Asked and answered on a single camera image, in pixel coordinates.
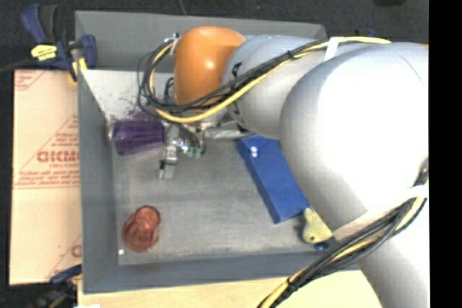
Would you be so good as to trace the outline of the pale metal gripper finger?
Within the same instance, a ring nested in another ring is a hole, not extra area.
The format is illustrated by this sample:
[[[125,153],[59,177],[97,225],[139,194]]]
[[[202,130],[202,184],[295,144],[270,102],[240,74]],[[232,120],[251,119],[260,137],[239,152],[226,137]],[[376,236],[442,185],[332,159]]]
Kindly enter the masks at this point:
[[[175,163],[167,163],[164,161],[160,161],[160,168],[158,170],[158,178],[161,180],[171,180],[175,174]]]
[[[162,159],[164,165],[176,165],[178,163],[178,148],[176,146],[166,146]]]

